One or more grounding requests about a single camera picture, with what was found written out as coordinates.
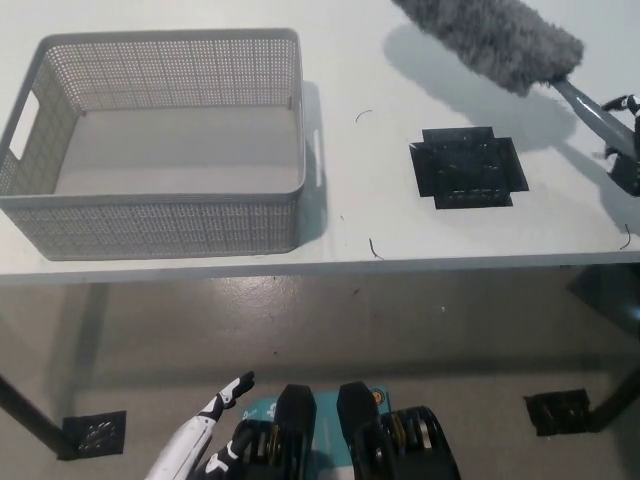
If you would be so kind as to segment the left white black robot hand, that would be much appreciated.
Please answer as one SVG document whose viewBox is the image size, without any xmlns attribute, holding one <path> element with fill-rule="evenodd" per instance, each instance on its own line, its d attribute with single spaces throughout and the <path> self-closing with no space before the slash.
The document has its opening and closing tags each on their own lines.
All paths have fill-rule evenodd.
<svg viewBox="0 0 640 480">
<path fill-rule="evenodd" d="M 146 479 L 187 479 L 208 447 L 213 428 L 225 410 L 255 384 L 254 372 L 222 388 L 196 415 L 183 423 L 163 448 Z"/>
</svg>

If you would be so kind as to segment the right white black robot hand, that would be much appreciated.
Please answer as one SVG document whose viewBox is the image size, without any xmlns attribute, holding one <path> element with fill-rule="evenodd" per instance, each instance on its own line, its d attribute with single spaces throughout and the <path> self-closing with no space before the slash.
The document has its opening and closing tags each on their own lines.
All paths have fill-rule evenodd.
<svg viewBox="0 0 640 480">
<path fill-rule="evenodd" d="M 621 148 L 621 130 L 601 123 L 596 134 L 605 142 L 604 156 L 615 156 L 614 166 L 609 172 L 610 178 L 626 193 L 639 196 L 639 97 L 634 94 L 614 98 L 601 105 L 605 112 L 629 111 L 634 116 L 633 146 L 634 155 L 629 156 Z"/>
</svg>

